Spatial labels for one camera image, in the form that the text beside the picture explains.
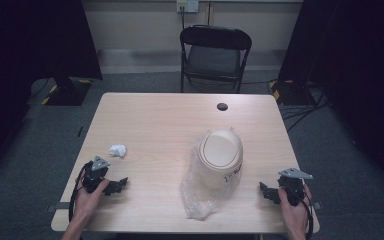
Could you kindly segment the black folding chair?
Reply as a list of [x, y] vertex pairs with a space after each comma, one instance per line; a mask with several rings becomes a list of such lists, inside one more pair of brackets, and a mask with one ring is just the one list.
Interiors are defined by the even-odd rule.
[[242, 30], [210, 25], [192, 25], [180, 33], [181, 83], [185, 78], [228, 82], [239, 93], [251, 37]]

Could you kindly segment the black yellow-striped stand base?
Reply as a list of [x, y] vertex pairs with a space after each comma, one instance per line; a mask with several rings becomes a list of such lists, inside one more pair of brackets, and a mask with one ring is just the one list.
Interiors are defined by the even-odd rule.
[[91, 80], [57, 77], [42, 105], [48, 106], [81, 106], [89, 88]]
[[299, 85], [293, 80], [272, 80], [268, 84], [276, 102], [283, 106], [314, 105], [315, 100], [306, 85]]

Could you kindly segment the person's right hand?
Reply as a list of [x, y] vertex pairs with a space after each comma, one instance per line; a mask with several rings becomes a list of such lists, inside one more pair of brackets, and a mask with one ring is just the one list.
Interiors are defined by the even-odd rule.
[[284, 220], [284, 224], [288, 230], [298, 230], [305, 232], [308, 224], [307, 209], [310, 206], [312, 198], [311, 192], [306, 184], [304, 186], [304, 193], [306, 197], [303, 199], [303, 203], [299, 203], [297, 206], [292, 206], [287, 198], [287, 193], [283, 188], [278, 189], [278, 195], [280, 197], [281, 212]]

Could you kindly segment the person's left hand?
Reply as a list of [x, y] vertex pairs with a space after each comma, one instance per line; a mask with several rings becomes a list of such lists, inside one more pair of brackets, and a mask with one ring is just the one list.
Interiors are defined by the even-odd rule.
[[94, 192], [89, 193], [80, 184], [77, 187], [77, 197], [75, 200], [73, 219], [87, 219], [90, 218], [96, 210], [103, 191], [108, 186], [109, 180], [103, 179]]

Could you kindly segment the white wall socket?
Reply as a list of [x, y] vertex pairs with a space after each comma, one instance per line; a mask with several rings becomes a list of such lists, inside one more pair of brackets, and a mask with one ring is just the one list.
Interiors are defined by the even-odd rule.
[[176, 11], [178, 13], [197, 13], [199, 0], [176, 0]]

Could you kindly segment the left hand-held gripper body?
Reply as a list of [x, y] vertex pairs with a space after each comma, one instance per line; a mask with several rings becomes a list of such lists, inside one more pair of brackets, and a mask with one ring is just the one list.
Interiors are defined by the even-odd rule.
[[104, 179], [110, 163], [100, 156], [96, 156], [85, 165], [85, 175], [82, 185], [88, 193], [92, 193]]

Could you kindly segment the light wooden table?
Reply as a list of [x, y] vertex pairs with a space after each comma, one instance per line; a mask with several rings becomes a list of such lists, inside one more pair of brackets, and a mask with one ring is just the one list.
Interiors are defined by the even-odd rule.
[[[217, 104], [228, 110], [219, 111]], [[206, 220], [187, 217], [180, 184], [196, 140], [206, 131], [232, 128], [242, 140], [241, 181], [233, 196]], [[73, 167], [123, 144], [107, 176], [128, 178], [119, 194], [104, 197], [90, 231], [106, 233], [257, 234], [285, 230], [277, 205], [259, 183], [277, 184], [279, 171], [297, 164], [279, 108], [270, 95], [106, 93], [102, 96]]]

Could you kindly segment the white trash can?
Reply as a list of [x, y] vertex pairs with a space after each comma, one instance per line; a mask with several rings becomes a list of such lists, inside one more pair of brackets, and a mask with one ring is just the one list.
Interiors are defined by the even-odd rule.
[[208, 131], [198, 146], [198, 176], [210, 189], [233, 191], [241, 179], [243, 144], [233, 129]]

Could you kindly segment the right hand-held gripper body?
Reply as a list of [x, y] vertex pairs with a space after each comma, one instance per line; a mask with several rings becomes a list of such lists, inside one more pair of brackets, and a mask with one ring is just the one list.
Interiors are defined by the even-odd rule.
[[286, 191], [289, 203], [297, 206], [305, 196], [303, 181], [313, 180], [314, 177], [296, 168], [281, 170], [279, 175], [279, 186]]

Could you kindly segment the clear plastic bag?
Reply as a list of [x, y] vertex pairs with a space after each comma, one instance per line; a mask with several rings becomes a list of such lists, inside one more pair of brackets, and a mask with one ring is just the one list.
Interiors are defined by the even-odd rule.
[[213, 214], [215, 209], [229, 199], [238, 187], [237, 186], [233, 191], [225, 191], [223, 189], [210, 189], [202, 184], [197, 173], [198, 146], [205, 134], [196, 141], [191, 149], [189, 167], [180, 185], [182, 202], [186, 215], [188, 218], [196, 220], [205, 220], [208, 216]]

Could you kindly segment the crumpled white paper ball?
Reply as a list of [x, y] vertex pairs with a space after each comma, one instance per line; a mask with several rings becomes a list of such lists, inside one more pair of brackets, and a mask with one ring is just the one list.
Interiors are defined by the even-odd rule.
[[109, 154], [113, 157], [124, 157], [126, 154], [126, 146], [123, 144], [112, 145], [109, 148]]

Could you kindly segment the black curtain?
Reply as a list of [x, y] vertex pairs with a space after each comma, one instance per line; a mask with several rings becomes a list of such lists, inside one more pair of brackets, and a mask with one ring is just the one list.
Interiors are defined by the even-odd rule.
[[384, 0], [303, 0], [278, 79], [324, 85], [384, 171]]
[[0, 158], [45, 78], [102, 77], [82, 0], [0, 0]]

